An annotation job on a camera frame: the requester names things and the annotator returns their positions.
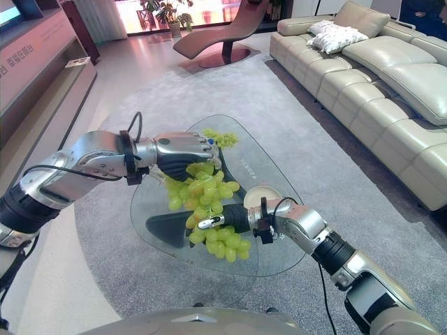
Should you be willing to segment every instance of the gray carpet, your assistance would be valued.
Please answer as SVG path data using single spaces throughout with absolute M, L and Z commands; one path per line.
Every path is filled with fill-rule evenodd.
M 395 277 L 420 312 L 447 333 L 446 232 L 417 199 L 266 53 L 223 68 L 177 68 L 129 96 L 102 125 L 127 128 L 135 111 L 144 134 L 186 130 L 211 114 L 236 118 L 271 155 L 305 204 Z M 169 307 L 276 306 L 310 334 L 330 334 L 316 263 L 305 257 L 271 277 L 223 276 L 147 245 L 130 219 L 134 187 L 101 184 L 76 203 L 87 263 L 123 317 Z M 340 334 L 359 334 L 329 283 Z

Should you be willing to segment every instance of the white throw pillow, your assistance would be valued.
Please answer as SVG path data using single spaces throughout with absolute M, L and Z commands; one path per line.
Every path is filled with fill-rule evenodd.
M 341 27 L 331 24 L 323 33 L 318 33 L 307 44 L 319 48 L 321 51 L 332 54 L 340 52 L 347 45 L 367 40 L 368 36 L 351 27 Z
M 309 33 L 313 33 L 314 35 L 318 35 L 319 33 L 324 33 L 326 29 L 333 24 L 334 24 L 333 21 L 322 20 L 320 22 L 311 25 L 307 31 Z

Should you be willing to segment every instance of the white sofa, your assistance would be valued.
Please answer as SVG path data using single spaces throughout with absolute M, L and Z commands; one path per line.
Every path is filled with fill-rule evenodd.
M 325 54 L 307 41 L 321 20 L 368 40 Z M 337 16 L 282 20 L 270 54 L 431 211 L 447 205 L 447 42 L 347 1 Z

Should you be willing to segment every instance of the white curtain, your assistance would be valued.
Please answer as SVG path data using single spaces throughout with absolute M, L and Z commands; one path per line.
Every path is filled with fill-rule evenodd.
M 127 38 L 115 0 L 74 0 L 95 43 Z

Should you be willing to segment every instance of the glass table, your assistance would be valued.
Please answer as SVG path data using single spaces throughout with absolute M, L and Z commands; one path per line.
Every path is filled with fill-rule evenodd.
M 236 120 L 225 115 L 213 115 L 199 121 L 188 131 L 202 133 L 206 128 L 220 133 L 234 133 L 239 140 L 234 147 L 224 149 L 222 152 L 228 169 L 224 181 L 227 181 L 231 174 L 241 185 L 241 190 L 223 204 L 243 204 L 245 191 L 257 186 L 269 186 L 281 196 L 292 197 L 302 204 L 300 197 L 281 170 Z M 132 224 L 148 244 L 185 262 L 229 274 L 272 276 L 295 266 L 305 255 L 304 251 L 288 237 L 280 237 L 272 244 L 262 244 L 260 238 L 255 238 L 252 231 L 248 231 L 242 233 L 242 238 L 248 239 L 252 245 L 248 260 L 237 259 L 234 263 L 229 263 L 225 259 L 218 260 L 207 252 L 204 244 L 190 247 L 184 227 L 187 213 L 184 213 L 183 220 L 151 224 L 150 218 L 172 213 L 168 209 L 168 203 L 168 191 L 164 185 L 160 185 L 155 178 L 144 178 L 133 195 Z M 181 213 L 184 211 L 180 209 L 176 213 L 182 216 Z

